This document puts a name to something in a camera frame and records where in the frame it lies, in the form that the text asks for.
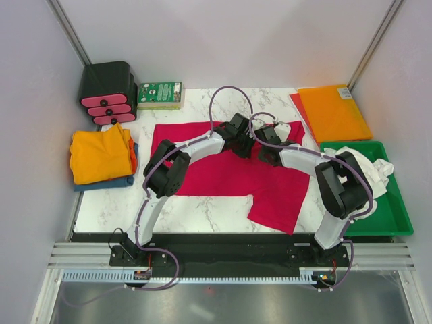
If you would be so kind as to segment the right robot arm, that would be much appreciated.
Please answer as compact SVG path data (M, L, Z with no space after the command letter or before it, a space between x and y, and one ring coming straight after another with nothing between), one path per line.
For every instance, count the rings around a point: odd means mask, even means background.
M333 258L333 249L341 244L346 230L357 217L373 210L373 191L355 156L343 152L336 156L282 142L275 126L254 129L252 137L261 145L259 159L276 167L295 169L316 179L326 209L309 248L310 260L319 266Z

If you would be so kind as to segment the magenta t shirt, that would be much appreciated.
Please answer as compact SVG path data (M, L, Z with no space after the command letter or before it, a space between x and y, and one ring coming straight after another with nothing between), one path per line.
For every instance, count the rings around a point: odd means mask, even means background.
M309 175L259 160L259 144L249 159L231 151L193 163L179 191L169 200L188 222L159 221L174 232L270 232L300 230Z

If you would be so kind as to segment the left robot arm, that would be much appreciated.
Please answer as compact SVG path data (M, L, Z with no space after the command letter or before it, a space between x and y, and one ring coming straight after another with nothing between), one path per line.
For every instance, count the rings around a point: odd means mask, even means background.
M142 265L148 251L154 226L167 199L176 194L184 183L188 168L201 159L232 151L242 158L249 158L254 145L250 137L249 119L235 114L229 122L223 122L191 140L174 143L163 140L144 168L142 200L132 225L121 231L118 245L110 246L110 263L127 262Z

